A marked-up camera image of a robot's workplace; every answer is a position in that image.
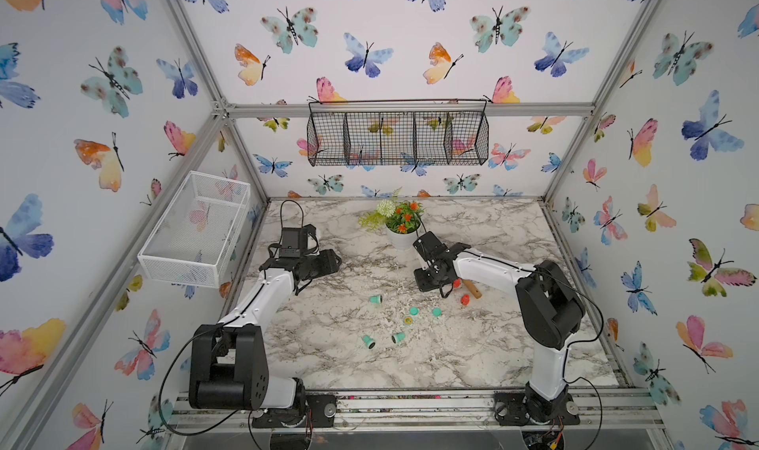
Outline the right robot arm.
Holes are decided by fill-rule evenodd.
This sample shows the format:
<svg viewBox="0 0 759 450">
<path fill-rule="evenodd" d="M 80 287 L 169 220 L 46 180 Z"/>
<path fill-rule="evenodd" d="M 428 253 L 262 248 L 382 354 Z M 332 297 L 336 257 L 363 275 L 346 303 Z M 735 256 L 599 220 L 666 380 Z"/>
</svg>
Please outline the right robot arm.
<svg viewBox="0 0 759 450">
<path fill-rule="evenodd" d="M 578 426 L 579 410 L 569 394 L 565 364 L 586 308 L 559 265 L 552 260 L 516 264 L 463 243 L 449 247 L 432 232 L 415 240 L 413 248 L 424 264 L 414 270 L 423 292 L 437 289 L 446 298 L 450 293 L 445 288 L 460 279 L 517 297 L 524 328 L 534 344 L 532 374 L 522 391 L 494 394 L 498 424 Z"/>
</svg>

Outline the green stamp apart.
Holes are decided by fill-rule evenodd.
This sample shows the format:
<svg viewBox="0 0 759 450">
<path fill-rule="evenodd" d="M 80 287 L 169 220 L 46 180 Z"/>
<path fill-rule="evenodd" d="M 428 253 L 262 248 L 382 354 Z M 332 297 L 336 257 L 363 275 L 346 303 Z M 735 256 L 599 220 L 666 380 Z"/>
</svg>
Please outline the green stamp apart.
<svg viewBox="0 0 759 450">
<path fill-rule="evenodd" d="M 363 343 L 365 343 L 367 349 L 373 349 L 376 346 L 375 340 L 368 335 L 365 335 L 365 337 L 363 337 Z"/>
</svg>

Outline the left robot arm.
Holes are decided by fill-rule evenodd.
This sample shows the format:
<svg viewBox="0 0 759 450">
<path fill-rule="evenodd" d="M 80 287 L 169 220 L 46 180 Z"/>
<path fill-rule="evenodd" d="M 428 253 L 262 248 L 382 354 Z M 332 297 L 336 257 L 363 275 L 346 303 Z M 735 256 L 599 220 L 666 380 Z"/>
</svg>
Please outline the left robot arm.
<svg viewBox="0 0 759 450">
<path fill-rule="evenodd" d="M 342 260 L 324 250 L 317 228 L 284 227 L 242 303 L 215 324 L 202 325 L 185 343 L 191 347 L 188 399 L 196 410 L 257 410 L 274 414 L 286 428 L 303 426 L 312 437 L 313 411 L 298 378 L 270 374 L 264 335 L 282 304 L 316 278 L 339 271 Z"/>
</svg>

